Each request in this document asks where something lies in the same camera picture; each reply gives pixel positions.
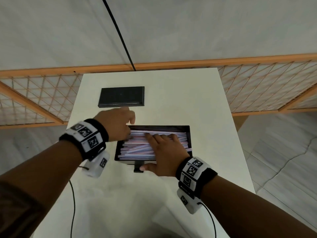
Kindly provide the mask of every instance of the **person's left arm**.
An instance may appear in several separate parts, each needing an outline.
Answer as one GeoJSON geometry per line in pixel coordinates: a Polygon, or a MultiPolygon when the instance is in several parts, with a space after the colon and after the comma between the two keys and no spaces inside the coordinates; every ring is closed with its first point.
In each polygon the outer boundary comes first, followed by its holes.
{"type": "MultiPolygon", "coordinates": [[[[124,140],[129,135],[130,129],[126,124],[134,124],[135,114],[129,108],[115,108],[100,112],[94,119],[105,127],[109,141],[116,141],[124,140]]],[[[31,223],[39,224],[82,161],[77,147],[69,141],[61,140],[1,175],[0,221],[10,213],[6,212],[10,203],[15,208],[19,207],[25,217],[28,213],[32,216],[37,212],[37,218],[32,219],[31,223]]],[[[15,218],[11,217],[10,220],[0,222],[0,234],[10,228],[15,218]]]]}

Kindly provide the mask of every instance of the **black box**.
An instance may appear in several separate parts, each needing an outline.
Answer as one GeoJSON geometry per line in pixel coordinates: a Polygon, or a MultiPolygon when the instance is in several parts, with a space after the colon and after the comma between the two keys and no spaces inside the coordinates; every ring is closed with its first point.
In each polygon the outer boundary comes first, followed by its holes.
{"type": "Polygon", "coordinates": [[[102,88],[98,107],[144,106],[144,87],[102,88]]]}
{"type": "MultiPolygon", "coordinates": [[[[191,131],[189,125],[181,125],[181,126],[157,126],[157,125],[129,125],[131,130],[149,130],[149,131],[167,131],[167,132],[186,132],[188,148],[192,147],[191,142],[191,131]]],[[[123,147],[124,140],[117,142],[116,154],[114,156],[114,160],[120,161],[124,164],[135,164],[136,161],[140,160],[120,160],[118,155],[121,153],[121,148],[123,147]]],[[[145,163],[156,163],[154,160],[142,160],[145,163]]]]}

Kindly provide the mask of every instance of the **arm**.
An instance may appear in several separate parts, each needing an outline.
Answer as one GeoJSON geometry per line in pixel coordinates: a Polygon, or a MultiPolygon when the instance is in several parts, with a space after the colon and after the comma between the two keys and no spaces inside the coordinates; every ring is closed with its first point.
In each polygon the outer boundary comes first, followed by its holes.
{"type": "MultiPolygon", "coordinates": [[[[124,140],[129,135],[130,129],[126,124],[129,121],[134,123],[135,114],[129,108],[115,108],[100,112],[94,119],[105,127],[109,141],[116,141],[124,140]]],[[[41,217],[36,220],[33,231],[51,209],[82,161],[77,147],[62,140],[0,176],[0,182],[18,188],[41,205],[41,217]]]]}
{"type": "MultiPolygon", "coordinates": [[[[175,177],[180,163],[189,157],[177,136],[146,137],[157,164],[145,164],[140,170],[175,177]]],[[[204,186],[201,200],[230,237],[317,237],[317,233],[280,208],[220,176],[204,186]]]]}

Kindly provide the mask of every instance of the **person's right arm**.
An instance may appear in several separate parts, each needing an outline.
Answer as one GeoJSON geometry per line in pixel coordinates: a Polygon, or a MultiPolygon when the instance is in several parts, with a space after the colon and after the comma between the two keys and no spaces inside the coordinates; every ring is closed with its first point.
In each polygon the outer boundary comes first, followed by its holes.
{"type": "MultiPolygon", "coordinates": [[[[145,164],[140,170],[158,176],[174,176],[189,154],[176,135],[146,135],[157,164],[145,164]]],[[[230,237],[317,237],[317,233],[263,198],[216,176],[207,183],[201,200],[230,237]]]]}

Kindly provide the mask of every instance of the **pile of straws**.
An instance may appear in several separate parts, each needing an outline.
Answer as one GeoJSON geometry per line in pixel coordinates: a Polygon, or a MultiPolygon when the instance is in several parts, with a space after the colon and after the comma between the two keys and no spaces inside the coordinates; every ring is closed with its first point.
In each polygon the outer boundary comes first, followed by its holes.
{"type": "Polygon", "coordinates": [[[170,135],[176,134],[180,143],[184,146],[187,152],[192,151],[188,148],[187,136],[183,132],[165,132],[165,131],[147,131],[147,130],[131,130],[131,137],[125,141],[121,148],[121,154],[118,155],[120,160],[155,160],[155,154],[152,147],[148,143],[144,134],[151,135],[170,135]]]}

